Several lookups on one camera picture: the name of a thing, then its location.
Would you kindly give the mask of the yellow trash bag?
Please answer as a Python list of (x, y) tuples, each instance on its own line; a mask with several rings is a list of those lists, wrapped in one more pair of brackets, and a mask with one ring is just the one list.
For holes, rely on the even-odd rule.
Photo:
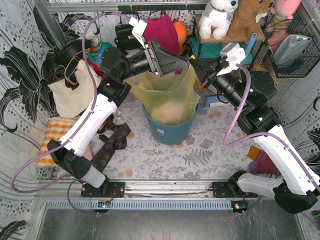
[(181, 74), (159, 77), (143, 72), (125, 82), (153, 121), (172, 126), (185, 123), (195, 114), (200, 100), (194, 90), (196, 80), (196, 72), (188, 63)]

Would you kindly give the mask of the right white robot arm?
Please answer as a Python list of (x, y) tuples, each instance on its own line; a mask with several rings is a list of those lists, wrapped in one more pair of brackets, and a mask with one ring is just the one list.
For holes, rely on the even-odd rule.
[(277, 90), (271, 75), (266, 71), (248, 71), (237, 64), (245, 74), (245, 80), (238, 81), (227, 70), (231, 64), (226, 58), (195, 58), (189, 63), (205, 88), (214, 87), (234, 107), (236, 115), (224, 139), (224, 146), (240, 142), (228, 142), (235, 125), (253, 139), (281, 174), (271, 179), (239, 170), (228, 179), (228, 187), (234, 195), (252, 193), (274, 199), (286, 212), (297, 214), (313, 207), (320, 194), (320, 177), (316, 174), (288, 140), (274, 111), (266, 105)]

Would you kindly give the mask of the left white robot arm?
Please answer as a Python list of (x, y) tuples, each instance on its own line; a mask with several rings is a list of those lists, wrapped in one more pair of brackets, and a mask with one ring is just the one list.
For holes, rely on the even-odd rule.
[(131, 86), (125, 79), (144, 72), (165, 76), (187, 66), (182, 56), (162, 48), (155, 39), (127, 58), (118, 48), (109, 47), (101, 56), (100, 69), (105, 75), (94, 88), (94, 97), (74, 126), (60, 140), (50, 140), (47, 148), (55, 164), (78, 181), (83, 181), (81, 196), (112, 197), (110, 179), (84, 152), (103, 122), (121, 105)]

